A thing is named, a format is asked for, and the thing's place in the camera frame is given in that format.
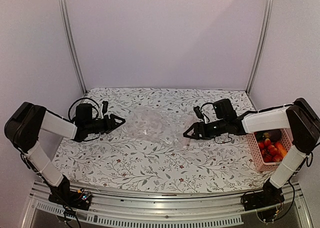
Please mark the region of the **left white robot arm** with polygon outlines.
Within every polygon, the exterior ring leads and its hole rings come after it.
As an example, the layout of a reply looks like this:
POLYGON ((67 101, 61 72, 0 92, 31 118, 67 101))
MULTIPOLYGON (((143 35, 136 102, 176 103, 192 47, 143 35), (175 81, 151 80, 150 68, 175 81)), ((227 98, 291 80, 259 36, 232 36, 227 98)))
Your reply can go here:
POLYGON ((24 102, 4 126, 5 137, 64 205, 74 201, 74 193, 68 178, 53 165, 53 153, 43 147, 49 144, 47 139, 90 142, 96 135, 109 134, 126 122, 124 118, 107 113, 107 101, 102 106, 80 103, 73 107, 74 116, 63 118, 44 106, 24 102))

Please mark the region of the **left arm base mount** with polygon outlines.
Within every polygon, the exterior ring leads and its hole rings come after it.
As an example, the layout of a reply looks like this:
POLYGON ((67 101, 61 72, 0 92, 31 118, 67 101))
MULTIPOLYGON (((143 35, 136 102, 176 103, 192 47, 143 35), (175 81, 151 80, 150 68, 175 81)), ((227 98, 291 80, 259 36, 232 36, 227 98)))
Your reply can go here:
POLYGON ((75 191, 67 188, 59 188, 50 186, 50 195, 48 200, 50 202, 64 205, 69 208, 76 208, 81 210, 89 210, 92 201, 92 193, 83 188, 75 191))

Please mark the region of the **dark purple fake eggplant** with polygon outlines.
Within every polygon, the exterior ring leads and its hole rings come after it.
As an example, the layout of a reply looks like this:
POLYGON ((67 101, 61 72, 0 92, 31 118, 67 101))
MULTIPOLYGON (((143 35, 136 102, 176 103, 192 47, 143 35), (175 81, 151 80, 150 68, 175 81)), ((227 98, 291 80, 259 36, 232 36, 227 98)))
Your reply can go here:
POLYGON ((272 130, 266 130, 262 133, 262 139, 269 139, 271 142, 277 142, 281 140, 282 138, 282 132, 280 129, 272 129, 272 130))

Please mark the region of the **fake lychee bunch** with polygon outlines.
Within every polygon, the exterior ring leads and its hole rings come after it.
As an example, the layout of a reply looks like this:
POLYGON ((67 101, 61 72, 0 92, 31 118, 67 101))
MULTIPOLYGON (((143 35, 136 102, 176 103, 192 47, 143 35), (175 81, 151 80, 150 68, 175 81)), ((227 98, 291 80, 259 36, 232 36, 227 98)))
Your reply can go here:
POLYGON ((265 163, 279 162, 277 149, 269 139, 257 143, 260 154, 265 163))

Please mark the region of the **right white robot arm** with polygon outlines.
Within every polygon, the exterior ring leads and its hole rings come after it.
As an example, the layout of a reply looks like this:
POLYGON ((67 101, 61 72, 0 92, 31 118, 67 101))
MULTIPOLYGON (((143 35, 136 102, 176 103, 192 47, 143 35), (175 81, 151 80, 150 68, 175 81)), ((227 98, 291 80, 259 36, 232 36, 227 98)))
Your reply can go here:
POLYGON ((202 108, 194 107, 200 119, 183 136, 194 140, 210 140, 222 134, 247 135, 264 130, 290 129, 293 137, 288 154, 273 175, 263 185, 258 201, 269 206, 278 197, 278 191, 289 181, 306 158, 320 144, 320 119, 304 98, 293 103, 258 111, 246 111, 238 116, 229 99, 212 103, 217 121, 211 122, 202 108))

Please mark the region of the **green fake pepper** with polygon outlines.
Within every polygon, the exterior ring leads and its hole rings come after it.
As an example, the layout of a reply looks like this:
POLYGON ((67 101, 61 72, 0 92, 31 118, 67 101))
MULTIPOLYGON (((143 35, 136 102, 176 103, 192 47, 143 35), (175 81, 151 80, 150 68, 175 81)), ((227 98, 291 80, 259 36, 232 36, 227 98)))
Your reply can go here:
POLYGON ((258 142, 260 142, 261 140, 264 140, 264 131, 259 131, 259 132, 255 132, 254 135, 255 135, 255 138, 258 142))

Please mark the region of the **clear zip top bag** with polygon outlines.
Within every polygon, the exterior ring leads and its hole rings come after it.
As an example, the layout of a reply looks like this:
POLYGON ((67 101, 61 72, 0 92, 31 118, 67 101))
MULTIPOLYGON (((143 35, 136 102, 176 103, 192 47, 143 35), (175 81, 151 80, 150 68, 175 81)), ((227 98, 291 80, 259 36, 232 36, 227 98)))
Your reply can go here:
POLYGON ((193 123, 194 118, 188 114, 136 107, 126 118, 122 130, 132 138, 181 149, 190 143, 183 133, 193 123))

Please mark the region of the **red yellow fake mango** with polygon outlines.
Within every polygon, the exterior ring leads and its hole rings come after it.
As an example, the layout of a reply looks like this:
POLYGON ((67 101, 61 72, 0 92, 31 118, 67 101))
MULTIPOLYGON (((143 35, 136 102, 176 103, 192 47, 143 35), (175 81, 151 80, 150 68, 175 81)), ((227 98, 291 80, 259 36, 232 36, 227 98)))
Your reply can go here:
POLYGON ((284 159, 288 153, 284 146, 280 142, 275 142, 274 146, 277 149, 277 154, 281 157, 281 159, 284 159))

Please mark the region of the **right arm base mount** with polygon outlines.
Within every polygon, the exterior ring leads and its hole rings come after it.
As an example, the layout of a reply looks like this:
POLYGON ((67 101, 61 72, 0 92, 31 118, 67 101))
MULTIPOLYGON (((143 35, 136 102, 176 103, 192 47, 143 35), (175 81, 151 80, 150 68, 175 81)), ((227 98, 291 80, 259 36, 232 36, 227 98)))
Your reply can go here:
POLYGON ((274 222, 284 208, 282 189, 266 188, 259 192, 245 192, 240 202, 245 211, 256 210, 260 221, 274 222))

